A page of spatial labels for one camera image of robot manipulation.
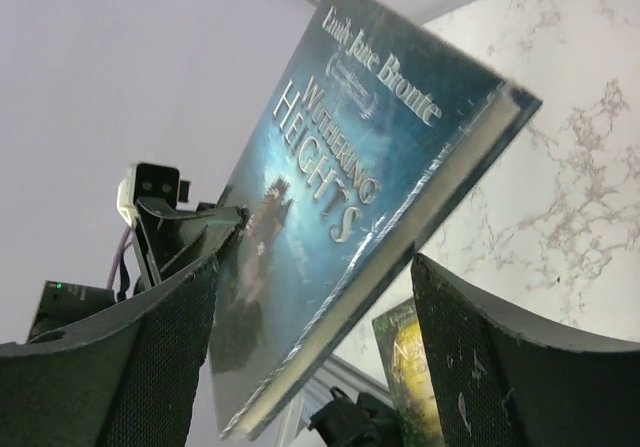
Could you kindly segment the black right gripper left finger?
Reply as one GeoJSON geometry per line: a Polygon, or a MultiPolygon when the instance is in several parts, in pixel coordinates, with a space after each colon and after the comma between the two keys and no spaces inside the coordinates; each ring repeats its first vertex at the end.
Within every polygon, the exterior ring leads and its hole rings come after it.
{"type": "Polygon", "coordinates": [[[2,445],[184,445],[217,268],[201,258],[97,314],[2,345],[2,445]]]}

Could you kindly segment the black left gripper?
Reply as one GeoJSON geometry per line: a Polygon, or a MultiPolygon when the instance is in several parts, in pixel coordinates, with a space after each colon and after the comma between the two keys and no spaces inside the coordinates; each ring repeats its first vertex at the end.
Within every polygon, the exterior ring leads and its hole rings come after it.
{"type": "Polygon", "coordinates": [[[223,250],[244,226],[247,211],[201,204],[195,211],[177,210],[163,199],[139,199],[134,245],[140,277],[120,274],[116,290],[48,280],[45,282],[27,340],[80,321],[148,290],[202,256],[223,250]]]}

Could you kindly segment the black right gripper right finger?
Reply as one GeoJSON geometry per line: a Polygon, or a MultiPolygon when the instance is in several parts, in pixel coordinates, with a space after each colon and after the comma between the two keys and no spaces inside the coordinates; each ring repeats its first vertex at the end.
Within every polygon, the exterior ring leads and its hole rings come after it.
{"type": "Polygon", "coordinates": [[[446,445],[638,445],[638,343],[537,315],[423,254],[411,278],[446,445]]]}

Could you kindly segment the green gold fantasy book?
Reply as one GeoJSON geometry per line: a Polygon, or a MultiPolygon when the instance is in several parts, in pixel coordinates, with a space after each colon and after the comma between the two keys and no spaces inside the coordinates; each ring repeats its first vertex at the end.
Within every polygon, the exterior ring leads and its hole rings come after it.
{"type": "Polygon", "coordinates": [[[431,375],[412,298],[372,321],[390,396],[406,446],[443,446],[431,375]]]}

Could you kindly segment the blue Wuthering Heights book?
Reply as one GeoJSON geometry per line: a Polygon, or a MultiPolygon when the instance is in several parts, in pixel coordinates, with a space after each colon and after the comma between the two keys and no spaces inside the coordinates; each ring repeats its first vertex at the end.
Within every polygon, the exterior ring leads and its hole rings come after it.
{"type": "Polygon", "coordinates": [[[219,435],[254,439],[541,102],[378,0],[321,0],[220,197],[219,435]]]}

